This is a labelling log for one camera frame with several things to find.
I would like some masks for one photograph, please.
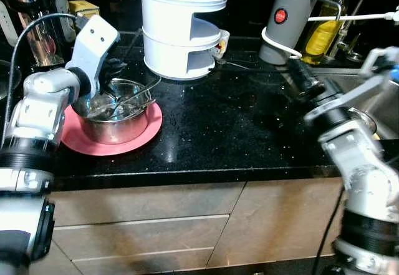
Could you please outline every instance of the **stainless steel pot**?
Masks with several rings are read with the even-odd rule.
[[[79,115],[79,122],[83,132],[93,141],[102,144],[125,143],[141,135],[148,125],[145,110],[151,100],[149,92],[138,95],[116,109],[113,117],[108,120],[102,116],[87,118],[90,112],[97,110],[100,106],[109,105],[113,107],[121,97],[128,97],[142,89],[144,85],[131,80],[113,79],[110,88],[113,95],[96,95],[92,99],[82,97],[72,108]]]

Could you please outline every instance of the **cardboard box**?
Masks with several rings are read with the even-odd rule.
[[[100,8],[91,2],[84,0],[69,1],[69,10],[72,14],[81,13],[81,15],[90,18],[93,15],[100,15]]]

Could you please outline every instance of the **red button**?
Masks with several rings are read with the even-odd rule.
[[[286,21],[287,19],[287,11],[284,9],[278,9],[274,14],[274,21],[278,24]]]

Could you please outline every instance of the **black cable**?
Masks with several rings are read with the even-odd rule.
[[[314,259],[313,268],[312,268],[312,275],[316,275],[317,267],[319,266],[320,256],[321,256],[322,251],[323,251],[325,240],[327,239],[327,235],[329,234],[329,231],[330,231],[332,222],[334,220],[334,217],[337,214],[337,211],[338,211],[338,208],[339,208],[339,204],[341,203],[341,198],[342,198],[342,195],[344,194],[344,191],[345,191],[344,187],[341,187],[341,190],[340,190],[338,198],[337,198],[337,202],[335,204],[335,208],[334,208],[334,210],[333,210],[333,212],[331,214],[329,222],[327,223],[327,226],[326,226],[324,234],[323,234],[322,241],[320,242],[319,250],[317,250],[317,254],[316,254],[316,257]]]
[[[19,35],[19,37],[18,37],[18,40],[17,40],[17,42],[16,42],[16,44],[14,46],[14,50],[13,50],[12,56],[11,56],[10,73],[9,73],[9,78],[8,78],[6,111],[5,111],[5,114],[4,114],[4,128],[2,130],[2,138],[1,138],[1,146],[0,146],[0,148],[2,148],[2,146],[4,144],[4,139],[6,138],[7,125],[8,125],[9,117],[10,117],[11,102],[12,102],[12,80],[14,79],[15,61],[16,61],[19,45],[21,44],[22,39],[25,38],[27,33],[31,29],[33,29],[33,27],[35,27],[36,25],[38,25],[42,21],[45,21],[46,19],[60,18],[60,17],[68,17],[68,18],[71,18],[73,20],[77,19],[77,16],[75,16],[73,14],[68,14],[68,13],[52,13],[52,14],[48,14],[48,15],[42,16],[42,17],[32,21],[22,31],[21,35]]]

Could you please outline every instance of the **olive oil bottle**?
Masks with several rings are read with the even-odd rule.
[[[342,15],[346,15],[348,0],[331,1],[338,2],[342,7]],[[322,5],[319,16],[335,15],[337,15],[337,8],[335,6],[327,3]],[[334,41],[341,25],[342,21],[315,21],[307,36],[301,60],[312,65],[319,64]]]

